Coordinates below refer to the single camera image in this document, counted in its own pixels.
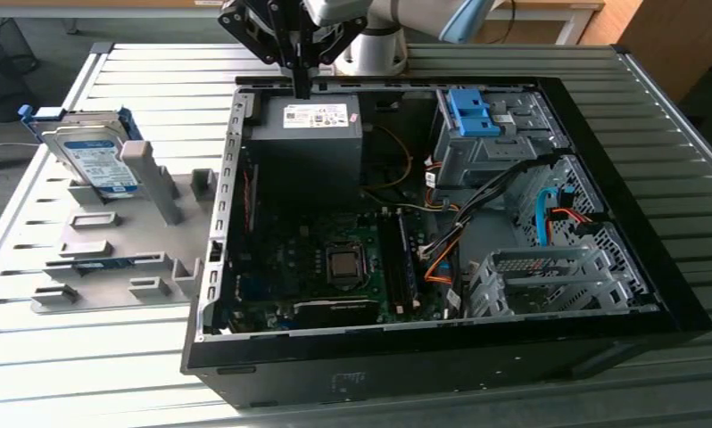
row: ribbed metal surface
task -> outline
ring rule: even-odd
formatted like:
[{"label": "ribbed metal surface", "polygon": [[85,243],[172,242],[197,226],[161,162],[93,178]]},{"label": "ribbed metal surface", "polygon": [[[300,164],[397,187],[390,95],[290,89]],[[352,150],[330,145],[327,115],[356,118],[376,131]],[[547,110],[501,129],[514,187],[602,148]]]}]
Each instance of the ribbed metal surface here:
[{"label": "ribbed metal surface", "polygon": [[[117,45],[87,62],[76,108],[125,105],[171,174],[218,165],[236,75],[274,74],[236,45]],[[712,316],[712,159],[609,48],[418,45],[417,75],[563,79]],[[239,415],[179,373],[185,306],[37,316],[28,296],[72,201],[40,149],[0,223],[0,425],[712,426],[712,333],[580,383]]]}]

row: blue drive bay latch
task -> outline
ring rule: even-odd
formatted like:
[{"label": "blue drive bay latch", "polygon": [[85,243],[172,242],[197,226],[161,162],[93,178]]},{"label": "blue drive bay latch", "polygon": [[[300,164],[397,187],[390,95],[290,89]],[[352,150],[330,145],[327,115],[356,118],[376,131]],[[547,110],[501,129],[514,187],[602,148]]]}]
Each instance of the blue drive bay latch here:
[{"label": "blue drive bay latch", "polygon": [[487,116],[489,105],[477,89],[449,89],[449,107],[461,136],[499,136],[501,128]]}]

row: open computer tower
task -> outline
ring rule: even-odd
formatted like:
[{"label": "open computer tower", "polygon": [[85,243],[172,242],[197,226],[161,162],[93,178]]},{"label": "open computer tower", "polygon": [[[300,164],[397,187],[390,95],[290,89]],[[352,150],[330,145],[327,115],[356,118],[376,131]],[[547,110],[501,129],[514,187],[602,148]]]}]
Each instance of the open computer tower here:
[{"label": "open computer tower", "polygon": [[554,78],[238,80],[181,371],[235,407],[588,377],[712,329]]}]

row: ram slot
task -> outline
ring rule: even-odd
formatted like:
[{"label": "ram slot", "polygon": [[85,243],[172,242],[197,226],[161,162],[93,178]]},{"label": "ram slot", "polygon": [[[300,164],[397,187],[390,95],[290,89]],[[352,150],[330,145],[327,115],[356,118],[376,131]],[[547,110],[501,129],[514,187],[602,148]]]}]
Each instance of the ram slot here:
[{"label": "ram slot", "polygon": [[378,237],[390,311],[401,315],[410,313],[419,302],[411,249],[399,214],[378,216]]}]

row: sticker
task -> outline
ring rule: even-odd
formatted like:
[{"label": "sticker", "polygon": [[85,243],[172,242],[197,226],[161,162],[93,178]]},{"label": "sticker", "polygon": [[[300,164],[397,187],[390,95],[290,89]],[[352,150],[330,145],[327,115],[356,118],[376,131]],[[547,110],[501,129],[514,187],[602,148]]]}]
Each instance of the sticker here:
[{"label": "sticker", "polygon": [[283,128],[347,128],[344,104],[290,104],[284,107]]},{"label": "sticker", "polygon": [[64,146],[89,183],[101,192],[131,193],[137,189],[133,174],[117,159],[112,141],[68,141]]},{"label": "sticker", "polygon": [[335,373],[330,382],[330,392],[358,394],[367,387],[367,372]]},{"label": "sticker", "polygon": [[435,188],[435,175],[433,172],[425,173],[425,185],[431,189]]},{"label": "sticker", "polygon": [[511,115],[507,114],[494,114],[491,115],[494,122],[497,123],[514,123],[514,119],[511,118]]},{"label": "sticker", "polygon": [[459,309],[459,304],[462,303],[462,299],[459,299],[459,295],[449,288],[449,292],[446,293],[446,300],[449,300],[449,303],[451,303],[451,306],[455,309]]}]

